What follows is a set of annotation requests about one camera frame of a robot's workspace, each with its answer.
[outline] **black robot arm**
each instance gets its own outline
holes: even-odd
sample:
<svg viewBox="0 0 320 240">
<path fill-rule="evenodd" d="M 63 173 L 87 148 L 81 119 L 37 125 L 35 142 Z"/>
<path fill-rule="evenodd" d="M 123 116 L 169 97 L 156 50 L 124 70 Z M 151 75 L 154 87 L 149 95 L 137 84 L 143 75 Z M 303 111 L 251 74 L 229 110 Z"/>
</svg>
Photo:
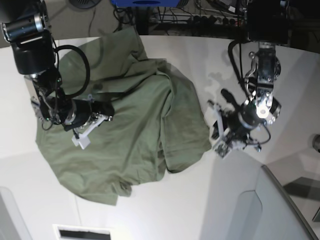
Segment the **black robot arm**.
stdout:
<svg viewBox="0 0 320 240">
<path fill-rule="evenodd" d="M 62 125 L 73 131 L 72 141 L 85 149 L 88 134 L 103 121 L 111 121 L 115 114 L 110 102 L 94 101 L 92 97 L 79 98 L 90 81 L 90 65 L 78 47 L 54 47 L 46 4 L 41 0 L 0 0 L 0 21 L 4 38 L 10 43 L 15 64 L 31 96 L 31 105 L 46 131 L 53 125 Z M 86 77 L 83 87 L 73 94 L 65 94 L 56 56 L 61 50 L 76 51 L 83 60 Z"/>
</svg>

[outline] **crumpled fabric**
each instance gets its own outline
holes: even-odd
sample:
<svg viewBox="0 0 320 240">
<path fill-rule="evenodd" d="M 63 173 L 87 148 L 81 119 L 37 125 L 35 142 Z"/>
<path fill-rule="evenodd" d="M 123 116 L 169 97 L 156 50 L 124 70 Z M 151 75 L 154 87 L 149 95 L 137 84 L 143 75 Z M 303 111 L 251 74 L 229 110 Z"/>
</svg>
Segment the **crumpled fabric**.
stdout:
<svg viewBox="0 0 320 240">
<path fill-rule="evenodd" d="M 90 133 L 85 150 L 73 144 L 72 131 L 61 125 L 44 131 L 38 124 L 36 143 L 64 187 L 86 200 L 115 205 L 118 196 L 131 195 L 132 185 L 160 181 L 166 170 L 179 173 L 211 148 L 193 83 L 171 74 L 165 60 L 148 59 L 134 28 L 80 48 L 91 69 L 80 99 L 92 94 L 96 101 L 107 101 L 107 93 L 141 84 L 114 99 L 113 121 Z M 76 52 L 60 60 L 59 70 L 67 94 L 82 87 L 86 70 Z"/>
</svg>

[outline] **white panel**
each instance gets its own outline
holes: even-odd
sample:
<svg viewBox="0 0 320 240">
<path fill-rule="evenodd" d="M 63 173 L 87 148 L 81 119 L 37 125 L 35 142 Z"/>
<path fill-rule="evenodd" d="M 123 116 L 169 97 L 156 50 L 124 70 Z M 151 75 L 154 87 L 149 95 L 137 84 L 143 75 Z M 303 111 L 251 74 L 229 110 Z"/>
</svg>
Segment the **white panel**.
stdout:
<svg viewBox="0 0 320 240">
<path fill-rule="evenodd" d="M 258 176 L 256 193 L 262 202 L 263 214 L 255 233 L 255 240 L 308 240 L 292 207 L 288 205 L 266 173 Z"/>
<path fill-rule="evenodd" d="M 56 240 L 53 224 L 81 224 L 75 196 L 39 152 L 0 159 L 0 186 L 12 192 L 32 240 Z"/>
</svg>

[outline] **white bracket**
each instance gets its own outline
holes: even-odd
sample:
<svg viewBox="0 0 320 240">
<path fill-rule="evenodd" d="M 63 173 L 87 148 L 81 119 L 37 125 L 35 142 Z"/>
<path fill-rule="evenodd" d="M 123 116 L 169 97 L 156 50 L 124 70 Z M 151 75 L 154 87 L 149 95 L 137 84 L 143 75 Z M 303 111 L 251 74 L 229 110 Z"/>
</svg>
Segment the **white bracket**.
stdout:
<svg viewBox="0 0 320 240">
<path fill-rule="evenodd" d="M 77 147 L 80 145 L 80 147 L 84 150 L 86 147 L 90 145 L 90 139 L 88 135 L 100 124 L 103 123 L 104 120 L 107 119 L 107 116 L 105 115 L 99 115 L 98 119 L 91 123 L 90 126 L 84 131 L 84 133 L 79 133 L 79 138 L 76 138 L 76 136 L 72 137 L 72 142 Z"/>
</svg>

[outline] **blue object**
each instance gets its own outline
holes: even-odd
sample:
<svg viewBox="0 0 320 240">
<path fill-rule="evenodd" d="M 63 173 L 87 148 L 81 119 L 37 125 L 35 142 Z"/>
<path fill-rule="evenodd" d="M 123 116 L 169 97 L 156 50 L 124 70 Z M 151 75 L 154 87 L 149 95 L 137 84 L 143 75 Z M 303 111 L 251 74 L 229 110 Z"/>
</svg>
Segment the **blue object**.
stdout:
<svg viewBox="0 0 320 240">
<path fill-rule="evenodd" d="M 181 0 L 112 0 L 114 5 L 125 7 L 177 7 Z"/>
</svg>

